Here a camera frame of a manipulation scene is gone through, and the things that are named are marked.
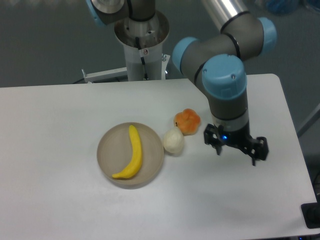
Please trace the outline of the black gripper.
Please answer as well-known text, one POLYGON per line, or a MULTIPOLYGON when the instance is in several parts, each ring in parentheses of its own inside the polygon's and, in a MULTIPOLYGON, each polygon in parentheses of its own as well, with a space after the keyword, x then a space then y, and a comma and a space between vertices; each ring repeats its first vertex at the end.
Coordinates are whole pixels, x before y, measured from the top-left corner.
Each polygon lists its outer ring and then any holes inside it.
POLYGON ((252 165, 256 161, 265 161, 269 153, 267 138, 260 136, 252 138, 250 135, 250 123, 235 131, 226 131, 223 126, 208 124, 203 132, 204 143, 212 146, 218 156, 222 153, 222 147, 228 146, 251 157, 252 165))

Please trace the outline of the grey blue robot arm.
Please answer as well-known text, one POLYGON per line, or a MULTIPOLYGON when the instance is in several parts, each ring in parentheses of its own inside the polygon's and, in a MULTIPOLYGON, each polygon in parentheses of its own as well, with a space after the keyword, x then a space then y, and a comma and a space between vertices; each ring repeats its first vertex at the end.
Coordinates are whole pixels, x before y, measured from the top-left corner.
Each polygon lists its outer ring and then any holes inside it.
MULTIPOLYGON (((153 0, 89 0, 95 22, 114 24, 123 45, 126 74, 130 81, 159 80, 162 45, 169 34, 167 18, 153 0)), ((204 130, 204 142, 220 154, 223 146, 242 151, 253 162, 267 158, 263 136, 250 134, 247 75, 243 62, 271 51, 277 42, 272 21, 254 17, 242 0, 205 0, 219 35, 206 41, 194 37, 180 40, 171 60, 208 99, 213 123, 204 130)))

